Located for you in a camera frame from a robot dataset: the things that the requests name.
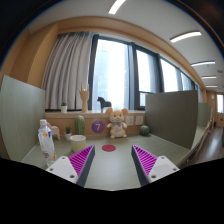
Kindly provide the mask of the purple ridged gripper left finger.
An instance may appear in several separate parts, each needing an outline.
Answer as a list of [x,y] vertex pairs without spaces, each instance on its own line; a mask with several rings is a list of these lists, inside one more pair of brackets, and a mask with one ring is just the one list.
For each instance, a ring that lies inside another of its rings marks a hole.
[[90,145],[70,157],[61,156],[47,171],[84,187],[94,156],[95,146]]

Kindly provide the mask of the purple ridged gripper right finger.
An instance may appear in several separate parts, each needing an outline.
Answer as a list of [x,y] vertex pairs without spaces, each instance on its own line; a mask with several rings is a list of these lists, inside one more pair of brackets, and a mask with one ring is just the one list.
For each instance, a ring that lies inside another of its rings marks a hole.
[[136,145],[132,146],[131,155],[141,186],[155,182],[179,170],[166,156],[157,157]]

